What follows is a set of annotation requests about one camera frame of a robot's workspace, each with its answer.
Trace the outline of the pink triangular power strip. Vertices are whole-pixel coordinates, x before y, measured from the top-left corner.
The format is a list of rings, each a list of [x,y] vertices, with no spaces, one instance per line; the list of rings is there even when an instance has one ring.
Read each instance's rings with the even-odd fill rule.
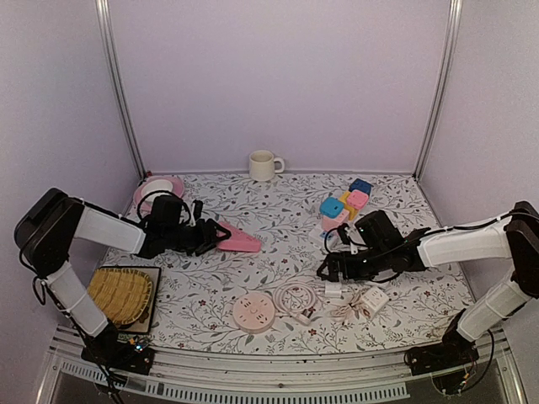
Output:
[[[237,229],[225,221],[220,221],[219,224],[231,232],[231,237],[219,242],[217,244],[218,249],[241,253],[257,253],[260,251],[262,242],[258,238]]]

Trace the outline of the white charger plug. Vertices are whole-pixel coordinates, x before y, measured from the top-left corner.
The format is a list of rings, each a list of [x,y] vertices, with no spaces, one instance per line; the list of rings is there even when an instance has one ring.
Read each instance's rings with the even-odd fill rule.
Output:
[[[341,283],[327,282],[324,285],[324,294],[331,299],[341,298],[344,293],[343,285]]]

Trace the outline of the white long power strip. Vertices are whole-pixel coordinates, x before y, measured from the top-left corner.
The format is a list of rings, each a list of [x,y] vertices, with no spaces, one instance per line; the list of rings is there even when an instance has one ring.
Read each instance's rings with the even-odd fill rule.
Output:
[[[337,233],[337,227],[334,229],[331,229],[330,231],[325,231],[322,228],[322,216],[323,215],[320,214],[320,221],[317,225],[315,225],[311,229],[311,231],[308,234],[308,238],[311,241],[311,243],[317,245],[318,247],[322,249],[324,248],[330,249],[341,242]],[[354,223],[355,223],[355,220],[357,219],[357,216],[352,221],[348,221],[347,223],[344,223],[344,224],[348,224],[350,227],[349,236],[350,236],[350,245],[353,245],[352,249],[355,249],[355,247],[366,247],[358,231],[354,228]]]

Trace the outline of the cyan cube socket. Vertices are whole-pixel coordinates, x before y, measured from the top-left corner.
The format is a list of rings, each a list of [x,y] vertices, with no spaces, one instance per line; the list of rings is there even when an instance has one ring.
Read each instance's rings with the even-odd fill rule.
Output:
[[[344,209],[344,203],[334,197],[327,197],[319,207],[321,215],[330,219],[336,218]]]

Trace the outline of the white delixi socket adapter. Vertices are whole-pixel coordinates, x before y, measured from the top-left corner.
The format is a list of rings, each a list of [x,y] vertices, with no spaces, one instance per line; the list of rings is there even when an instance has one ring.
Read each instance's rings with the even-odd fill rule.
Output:
[[[389,296],[380,288],[373,286],[360,299],[361,312],[366,318],[374,317],[387,303]]]

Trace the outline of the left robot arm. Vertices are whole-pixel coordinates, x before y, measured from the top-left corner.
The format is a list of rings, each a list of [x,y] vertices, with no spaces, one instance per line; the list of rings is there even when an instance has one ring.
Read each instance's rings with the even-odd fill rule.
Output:
[[[84,240],[145,259],[166,251],[200,256],[232,235],[218,222],[203,218],[202,208],[199,200],[188,205],[167,191],[134,221],[51,188],[19,221],[13,237],[20,262],[44,283],[66,316],[96,337],[93,352],[107,365],[117,365],[125,358],[125,347],[104,332],[111,321],[72,267],[73,243]]]

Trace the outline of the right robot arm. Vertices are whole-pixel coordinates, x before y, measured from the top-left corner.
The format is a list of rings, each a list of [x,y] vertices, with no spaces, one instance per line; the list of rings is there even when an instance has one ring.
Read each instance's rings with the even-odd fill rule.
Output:
[[[372,280],[388,269],[401,274],[450,263],[510,261],[509,272],[451,321],[435,350],[441,366],[454,366],[487,330],[538,296],[538,212],[528,201],[483,222],[425,227],[407,236],[385,211],[376,210],[361,217],[355,229],[365,249],[328,253],[317,270],[320,279]]]

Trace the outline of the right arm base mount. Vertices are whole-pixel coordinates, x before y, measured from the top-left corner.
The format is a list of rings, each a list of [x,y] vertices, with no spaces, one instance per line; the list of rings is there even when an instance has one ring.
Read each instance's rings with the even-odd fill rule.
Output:
[[[410,348],[403,359],[412,375],[423,375],[470,364],[479,359],[479,353],[475,342],[457,336],[445,338],[440,343]]]

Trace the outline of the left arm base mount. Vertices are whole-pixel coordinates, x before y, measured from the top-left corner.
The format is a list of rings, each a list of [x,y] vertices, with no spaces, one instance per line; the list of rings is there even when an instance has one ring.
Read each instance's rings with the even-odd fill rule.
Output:
[[[97,337],[82,336],[82,359],[106,369],[118,369],[138,375],[149,375],[155,350],[145,343],[122,342],[113,333],[101,332]]]

